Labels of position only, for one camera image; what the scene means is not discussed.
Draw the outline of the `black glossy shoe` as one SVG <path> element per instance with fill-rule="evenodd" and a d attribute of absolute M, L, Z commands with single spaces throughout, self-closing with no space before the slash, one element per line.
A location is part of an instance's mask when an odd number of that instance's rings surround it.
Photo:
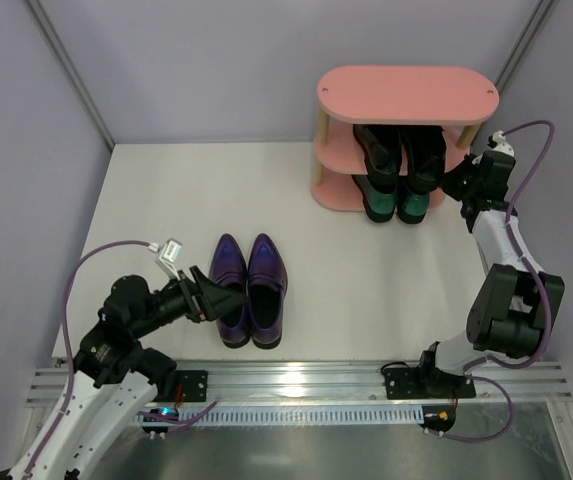
<path fill-rule="evenodd" d="M 441 126 L 404 126 L 400 130 L 407 158 L 407 183 L 417 194 L 436 190 L 445 174 L 446 142 Z"/>
<path fill-rule="evenodd" d="M 370 183 L 382 193 L 393 193 L 402 164 L 399 128 L 393 125 L 356 124 L 352 131 L 364 153 L 364 165 Z"/>

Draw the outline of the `green metallic shoe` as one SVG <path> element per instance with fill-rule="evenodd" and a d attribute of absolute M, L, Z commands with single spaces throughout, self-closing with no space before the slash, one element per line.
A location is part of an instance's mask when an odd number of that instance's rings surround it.
<path fill-rule="evenodd" d="M 366 216 L 375 223 L 390 221 L 397 207 L 397 191 L 378 190 L 365 175 L 353 175 L 352 181 L 362 196 Z"/>
<path fill-rule="evenodd" d="M 430 206 L 429 193 L 415 193 L 405 184 L 399 187 L 397 216 L 406 224 L 421 223 Z"/>

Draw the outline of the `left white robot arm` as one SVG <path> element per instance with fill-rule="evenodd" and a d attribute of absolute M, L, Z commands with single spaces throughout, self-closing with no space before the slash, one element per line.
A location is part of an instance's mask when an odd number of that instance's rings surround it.
<path fill-rule="evenodd" d="M 167 395 L 176 362 L 140 340 L 180 318 L 213 321 L 241 307 L 244 293 L 209 280 L 197 267 L 150 290 L 137 275 L 118 279 L 83 337 L 65 390 L 28 451 L 0 479 L 86 479 L 126 425 Z"/>

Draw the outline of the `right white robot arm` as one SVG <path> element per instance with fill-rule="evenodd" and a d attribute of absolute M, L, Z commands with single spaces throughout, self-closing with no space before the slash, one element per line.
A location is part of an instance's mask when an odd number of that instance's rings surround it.
<path fill-rule="evenodd" d="M 466 156 L 443 178 L 443 191 L 461 204 L 486 277 L 463 332 L 422 353 L 420 382 L 430 397 L 458 395 L 469 382 L 466 373 L 486 362 L 525 369 L 550 340 L 565 284 L 546 273 L 520 234 L 514 206 L 505 199 L 514 166 L 513 149 L 496 145 Z"/>

